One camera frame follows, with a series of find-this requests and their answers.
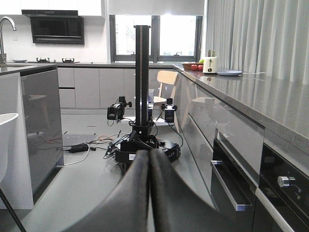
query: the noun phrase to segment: power adapter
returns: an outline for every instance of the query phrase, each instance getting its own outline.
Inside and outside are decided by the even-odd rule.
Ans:
[[[76,152],[82,152],[82,151],[87,151],[88,150],[88,145],[85,143],[78,144],[78,145],[73,145],[69,150],[67,150],[69,153],[76,153]],[[95,147],[90,147],[90,150],[95,151]]]

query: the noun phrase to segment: camera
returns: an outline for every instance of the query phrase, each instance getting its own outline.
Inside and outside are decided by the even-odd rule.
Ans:
[[[164,110],[164,120],[167,123],[173,123],[175,118],[175,111],[177,106],[173,105],[173,98],[166,99],[166,105],[162,104],[162,110]]]
[[[132,107],[132,102],[126,102],[126,97],[122,96],[118,98],[115,104],[112,104],[107,108],[107,119],[108,120],[121,120],[124,119],[125,107]]]

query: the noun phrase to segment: upper cabinet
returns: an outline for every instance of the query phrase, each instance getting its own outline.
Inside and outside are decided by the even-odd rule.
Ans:
[[[20,5],[22,10],[77,10],[80,16],[105,16],[105,0],[20,0]]]
[[[10,0],[1,4],[0,15],[20,15],[20,0]]]
[[[49,0],[20,0],[22,10],[49,10]]]
[[[78,15],[105,16],[105,0],[78,0]]]

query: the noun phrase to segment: apple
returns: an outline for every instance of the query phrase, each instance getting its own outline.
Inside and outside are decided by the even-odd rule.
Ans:
[[[197,65],[196,64],[191,65],[191,70],[192,71],[196,71],[197,70]]]
[[[198,65],[197,70],[203,71],[203,65]]]

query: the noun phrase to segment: oven handle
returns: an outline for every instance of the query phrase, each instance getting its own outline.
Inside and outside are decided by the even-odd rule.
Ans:
[[[283,232],[294,232],[260,188],[256,188],[255,195]]]
[[[231,191],[228,189],[226,183],[224,182],[223,178],[221,177],[220,173],[218,172],[216,165],[221,165],[222,161],[217,161],[217,160],[212,160],[211,161],[211,168],[213,170],[213,172],[216,174],[220,184],[222,185],[225,193],[227,194],[230,202],[232,203],[233,207],[235,208],[235,211],[246,211],[250,206],[252,206],[251,204],[238,204],[235,200],[235,198],[233,197]]]

